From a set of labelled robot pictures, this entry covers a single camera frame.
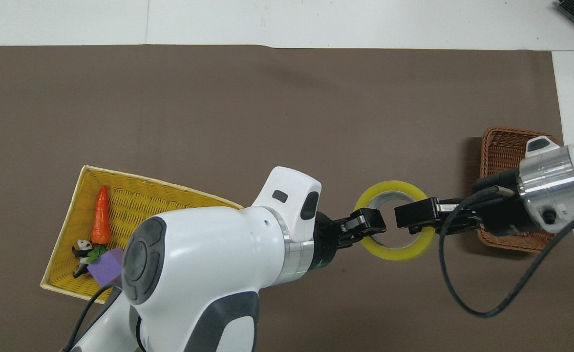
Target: wicker basket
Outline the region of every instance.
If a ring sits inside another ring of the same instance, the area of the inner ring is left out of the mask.
[[[79,239],[89,239],[93,226],[95,201],[100,188],[108,190],[111,242],[107,249],[124,249],[135,228],[146,218],[168,210],[226,206],[241,209],[241,205],[180,185],[143,176],[84,166],[76,183],[70,209],[52,251],[41,287],[70,296],[90,299],[100,286],[91,276],[77,279],[72,272],[78,265],[72,254]],[[104,292],[99,303],[108,297]]]
[[[483,134],[480,177],[519,167],[526,153],[526,142],[537,136],[546,136],[558,143],[554,136],[541,132],[492,127]],[[541,252],[554,235],[544,230],[522,232],[514,236],[497,237],[485,230],[478,231],[480,240],[492,247]]]

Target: cable connector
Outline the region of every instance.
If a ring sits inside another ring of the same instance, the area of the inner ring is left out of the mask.
[[[515,196],[515,191],[512,189],[507,189],[506,187],[502,187],[502,186],[495,186],[497,188],[497,194],[499,194],[500,196],[506,197],[506,198],[510,198]]]

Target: black cable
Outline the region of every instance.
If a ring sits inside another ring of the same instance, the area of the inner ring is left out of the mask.
[[[137,325],[135,325],[135,338],[137,339],[137,345],[141,352],[147,352],[146,348],[144,348],[144,344],[141,343],[141,337],[139,336],[139,329],[141,328],[141,317],[137,317]]]
[[[454,287],[452,286],[452,282],[449,279],[449,275],[447,274],[447,267],[445,264],[445,256],[443,254],[443,242],[445,241],[445,238],[447,236],[447,230],[449,229],[449,226],[452,223],[452,220],[454,220],[454,218],[457,216],[457,214],[459,212],[461,212],[463,210],[463,208],[465,208],[470,203],[476,202],[477,200],[484,198],[487,195],[494,194],[494,193],[498,192],[498,190],[499,190],[499,187],[490,187],[488,189],[480,190],[480,191],[472,194],[470,197],[466,198],[465,200],[463,200],[463,202],[461,202],[456,207],[456,209],[454,209],[449,214],[449,216],[447,217],[447,219],[443,223],[443,226],[441,227],[441,232],[439,232],[439,262],[441,263],[441,271],[443,272],[443,278],[445,279],[445,284],[447,285],[447,289],[449,290],[450,294],[452,294],[452,297],[454,298],[456,303],[458,303],[458,305],[460,305],[469,314],[477,316],[478,318],[491,318],[493,316],[500,314],[504,309],[506,309],[506,307],[508,307],[508,305],[510,305],[510,303],[513,301],[513,299],[515,299],[515,297],[517,297],[517,294],[519,294],[519,291],[521,289],[523,289],[523,287],[528,283],[528,280],[530,280],[530,277],[532,277],[532,274],[534,274],[536,269],[543,262],[543,259],[545,259],[545,257],[551,252],[552,249],[554,249],[554,247],[560,242],[560,240],[562,240],[567,234],[569,234],[571,232],[571,230],[574,229],[574,219],[573,219],[573,221],[571,221],[565,227],[563,227],[562,230],[560,230],[554,236],[554,238],[552,238],[552,240],[543,248],[541,253],[534,259],[534,261],[532,262],[530,267],[528,267],[528,270],[526,270],[526,273],[523,274],[523,276],[521,276],[521,278],[517,282],[517,285],[515,285],[512,288],[512,290],[510,290],[508,295],[495,308],[493,308],[492,310],[488,310],[486,312],[478,312],[477,310],[474,310],[474,309],[468,307],[468,305],[466,305],[465,302],[463,302],[463,300],[458,296],[458,294],[456,293],[456,290],[454,290]]]
[[[72,334],[70,335],[70,338],[68,339],[67,343],[65,344],[65,347],[63,347],[63,350],[62,350],[63,352],[70,352],[70,350],[74,346],[76,335],[79,334],[79,329],[81,329],[81,325],[83,323],[83,320],[85,320],[85,316],[87,315],[89,308],[92,306],[92,304],[95,302],[95,300],[98,299],[98,297],[104,291],[106,291],[110,288],[116,288],[118,290],[122,290],[117,285],[105,285],[101,289],[99,289],[95,294],[93,294],[92,298],[85,305],[85,308],[83,308],[83,311],[81,312],[81,316],[79,317],[79,320],[76,322],[76,325],[74,326],[74,329],[72,330]]]

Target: brown wicker basket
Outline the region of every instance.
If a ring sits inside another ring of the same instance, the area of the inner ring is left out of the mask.
[[[519,162],[525,155],[526,142],[537,136],[546,136],[558,143],[554,136],[541,132],[506,127],[491,127],[484,131],[480,177],[519,167]],[[534,253],[541,252],[553,236],[544,230],[503,237],[493,236],[485,230],[478,231],[478,238],[486,245]]]

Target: yellow basket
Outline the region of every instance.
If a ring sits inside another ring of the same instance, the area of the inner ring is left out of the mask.
[[[126,247],[135,228],[145,219],[168,210],[241,205],[188,187],[143,176],[85,165],[76,183],[72,202],[61,233],[43,275],[41,287],[83,299],[90,299],[100,289],[91,276],[74,279],[72,272],[79,261],[72,254],[79,239],[90,239],[95,203],[102,186],[107,187],[111,242],[107,249]],[[104,292],[103,303],[110,290]]]

